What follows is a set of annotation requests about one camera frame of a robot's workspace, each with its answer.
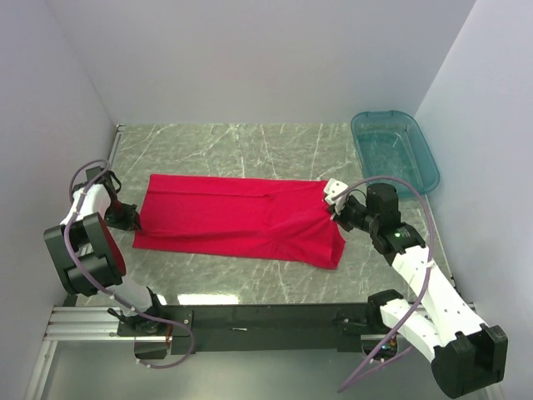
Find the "white wall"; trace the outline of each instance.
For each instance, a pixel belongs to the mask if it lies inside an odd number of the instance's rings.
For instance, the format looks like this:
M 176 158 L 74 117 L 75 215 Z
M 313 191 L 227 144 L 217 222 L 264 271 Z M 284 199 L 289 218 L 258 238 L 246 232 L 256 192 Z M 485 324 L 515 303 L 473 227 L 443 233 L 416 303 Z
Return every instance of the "white wall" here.
M 416 119 L 439 169 L 431 196 L 463 294 L 510 346 L 503 388 L 531 398 L 533 2 L 477 0 Z
M 42 240 L 76 167 L 105 157 L 113 125 L 44 0 L 0 2 L 0 398 L 31 376 L 65 296 Z
M 474 0 L 48 0 L 117 123 L 414 114 Z

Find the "red cloth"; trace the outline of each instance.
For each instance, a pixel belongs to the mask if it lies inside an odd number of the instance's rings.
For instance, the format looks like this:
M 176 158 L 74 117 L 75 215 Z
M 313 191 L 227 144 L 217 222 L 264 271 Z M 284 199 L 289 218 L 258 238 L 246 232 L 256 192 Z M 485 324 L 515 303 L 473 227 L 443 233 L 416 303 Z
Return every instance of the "red cloth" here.
M 303 261 L 335 269 L 344 239 L 326 181 L 151 175 L 133 247 Z

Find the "marble table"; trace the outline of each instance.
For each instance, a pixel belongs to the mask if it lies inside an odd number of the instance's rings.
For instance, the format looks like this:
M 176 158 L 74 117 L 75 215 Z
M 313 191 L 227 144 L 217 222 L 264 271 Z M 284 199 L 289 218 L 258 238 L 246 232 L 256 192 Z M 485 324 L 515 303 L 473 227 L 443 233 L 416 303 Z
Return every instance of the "marble table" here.
M 119 198 L 142 206 L 152 173 L 270 179 L 362 178 L 348 124 L 170 124 L 119 129 L 113 171 L 122 180 Z M 423 237 L 426 222 L 415 200 L 401 201 L 403 220 Z M 129 276 L 179 303 L 345 303 L 396 289 L 413 293 L 363 232 L 343 232 L 339 268 L 325 271 L 302 262 L 218 257 L 132 248 L 133 232 L 112 232 Z M 440 240 L 435 260 L 450 277 Z M 104 296 L 80 297 L 77 305 L 111 305 Z

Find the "cable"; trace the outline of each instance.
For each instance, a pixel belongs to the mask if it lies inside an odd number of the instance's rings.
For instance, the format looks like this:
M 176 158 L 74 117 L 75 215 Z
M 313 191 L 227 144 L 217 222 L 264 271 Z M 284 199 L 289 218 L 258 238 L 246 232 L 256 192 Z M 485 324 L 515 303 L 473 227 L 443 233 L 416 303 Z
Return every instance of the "cable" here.
M 87 196 L 87 192 L 89 191 L 89 189 L 92 187 L 92 185 L 100 178 L 102 177 L 110 168 L 110 165 L 109 165 L 109 161 L 108 160 L 95 160 L 95 161 L 91 161 L 90 163 L 88 162 L 87 164 L 83 165 L 82 167 L 80 167 L 76 173 L 74 174 L 74 176 L 72 177 L 71 179 L 71 182 L 70 182 L 70 185 L 69 185 L 69 193 L 72 192 L 72 185 L 73 185 L 73 182 L 74 180 L 76 179 L 76 176 L 86 167 L 94 164 L 94 163 L 105 163 L 105 167 L 104 169 L 96 176 L 94 177 L 93 179 L 91 179 L 89 181 L 89 183 L 87 184 L 87 186 L 82 190 L 82 193 L 80 194 L 80 197 L 77 201 L 77 204 L 76 204 L 76 208 L 75 208 L 75 212 L 72 213 L 72 216 L 70 217 L 70 219 L 68 220 L 67 222 L 67 225 L 65 226 L 65 232 L 64 232 L 64 239 L 65 239 L 65 247 L 67 248 L 67 252 L 68 252 L 68 255 L 70 256 L 70 258 L 72 259 L 72 261 L 74 262 L 74 264 L 76 265 L 76 267 L 80 270 L 80 272 L 83 274 L 83 276 L 96 288 L 98 289 L 100 292 L 114 298 L 118 303 L 120 303 L 121 305 L 123 305 L 124 307 L 126 308 L 130 308 L 131 310 L 133 310 L 135 313 L 137 313 L 137 315 L 140 315 L 141 317 L 145 318 L 145 319 L 149 319 L 151 321 L 155 321 L 157 323 L 165 323 L 165 324 L 170 324 L 170 325 L 173 325 L 175 327 L 178 327 L 180 329 L 184 329 L 185 331 L 187 331 L 187 333 L 189 334 L 189 336 L 191 337 L 191 345 L 189 346 L 187 352 L 185 353 L 185 355 L 183 357 L 181 357 L 179 360 L 175 361 L 175 362 L 171 362 L 170 364 L 167 364 L 167 365 L 154 365 L 154 364 L 150 364 L 149 362 L 146 362 L 144 360 L 139 360 L 139 363 L 146 366 L 147 368 L 153 368 L 153 369 L 165 369 L 165 368 L 171 368 L 171 367 L 175 367 L 176 365 L 179 365 L 181 363 L 183 363 L 185 360 L 187 360 L 189 358 L 189 356 L 194 352 L 194 347 L 195 347 L 195 341 L 194 341 L 194 335 L 192 333 L 192 330 L 185 324 L 183 323 L 180 323 L 180 322 L 177 322 L 177 321 L 171 321 L 169 319 L 165 319 L 165 318 L 159 318 L 159 317 L 153 317 L 151 315 L 148 315 L 148 314 L 145 314 L 144 312 L 141 312 L 137 309 L 135 309 L 130 303 L 128 303 L 126 300 L 124 300 L 123 298 L 120 298 L 119 296 L 116 296 L 113 292 L 107 290 L 104 286 L 102 286 L 100 284 L 99 281 L 97 281 L 92 275 L 91 273 L 83 266 L 82 262 L 80 261 L 80 259 L 77 257 L 76 255 L 76 252 L 74 252 L 74 249 L 72 248 L 72 244 L 70 242 L 70 229 L 72 227 L 72 224 L 74 223 L 74 221 L 76 221 L 76 218 L 77 216 L 79 215 L 79 212 L 80 210 L 82 209 L 82 205 L 83 205 L 83 202 L 85 200 L 85 197 Z
M 436 235 L 435 234 L 435 223 L 433 222 L 433 217 L 431 216 L 431 212 L 430 212 L 429 206 L 427 205 L 426 200 L 424 200 L 422 195 L 420 195 L 417 192 L 417 190 L 414 187 L 412 187 L 412 185 L 410 185 L 408 182 L 406 182 L 403 179 L 400 179 L 398 177 L 388 177 L 386 175 L 378 175 L 378 176 L 375 176 L 375 177 L 369 177 L 369 178 L 363 179 L 360 182 L 355 183 L 355 184 L 347 187 L 345 190 L 343 190 L 342 192 L 340 192 L 339 194 L 334 196 L 333 200 L 337 200 L 338 198 L 343 198 L 343 202 L 345 202 L 346 201 L 346 197 L 350 194 L 351 191 L 353 191 L 354 189 L 358 188 L 359 186 L 361 186 L 364 183 L 368 183 L 368 182 L 375 181 L 375 180 L 378 180 L 378 179 L 385 179 L 385 180 L 401 183 L 402 185 L 404 185 L 406 188 L 408 188 L 409 190 L 411 190 L 415 194 L 416 198 L 418 199 L 418 201 L 422 205 L 422 208 L 424 209 L 424 214 L 426 215 L 426 220 L 427 220 L 427 224 L 428 224 L 428 231 L 429 231 L 429 236 L 430 236 L 429 244 L 428 244 L 429 250 L 428 250 L 428 255 L 427 255 L 427 262 L 430 262 L 433 259 L 433 252 L 434 252 L 434 247 L 435 247 L 435 235 Z M 398 354 L 394 358 L 391 358 L 390 360 L 387 360 L 382 365 L 380 365 L 378 367 L 375 367 L 375 368 L 371 369 L 370 371 L 367 371 L 364 374 L 362 374 L 361 376 L 359 376 L 359 373 L 362 371 L 362 369 L 366 365 L 368 365 L 370 363 L 370 361 L 374 358 L 374 356 L 379 352 L 379 350 L 381 349 L 381 346 L 383 346 L 385 343 L 389 342 L 391 340 L 391 338 L 398 333 L 398 331 L 400 330 L 401 326 L 407 321 L 407 319 L 409 319 L 409 317 L 415 312 L 416 308 L 421 304 L 422 298 L 426 295 L 426 291 L 427 291 L 427 288 L 428 288 L 429 283 L 430 283 L 430 275 L 431 275 L 431 266 L 426 268 L 426 275 L 424 276 L 424 282 L 422 283 L 422 288 L 420 290 L 420 294 L 416 298 L 415 302 L 411 305 L 411 308 L 409 308 L 409 310 L 406 312 L 406 314 L 396 323 L 396 325 L 394 327 L 392 327 L 392 329 L 389 331 L 389 333 L 387 335 L 385 335 L 385 337 L 372 349 L 372 351 L 370 353 L 368 353 L 366 358 L 363 360 L 363 362 L 361 364 L 359 364 L 359 366 L 356 368 L 356 370 L 354 372 L 352 372 L 351 375 L 342 383 L 342 385 L 337 390 L 338 393 L 344 392 L 350 386 L 352 386 L 354 383 L 361 381 L 363 378 L 365 378 L 365 377 L 367 377 L 367 376 L 369 376 L 369 375 L 371 375 L 373 373 L 376 373 L 377 371 L 379 371 L 380 369 L 385 367 L 385 365 L 387 365 L 389 363 L 392 363 L 394 361 L 397 361 L 398 359 L 400 359 L 401 357 L 405 356 L 408 353 L 408 351 L 405 350 L 404 352 Z

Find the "teal plastic bin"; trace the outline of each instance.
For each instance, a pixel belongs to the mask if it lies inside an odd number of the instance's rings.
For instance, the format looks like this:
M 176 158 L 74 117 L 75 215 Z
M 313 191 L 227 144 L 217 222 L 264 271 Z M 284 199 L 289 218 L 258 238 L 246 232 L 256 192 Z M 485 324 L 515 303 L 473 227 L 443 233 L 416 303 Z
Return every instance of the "teal plastic bin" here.
M 351 132 L 365 178 L 390 175 L 410 183 L 420 194 L 439 184 L 439 170 L 415 119 L 400 111 L 361 112 L 351 120 Z M 400 198 L 414 195 L 396 182 Z

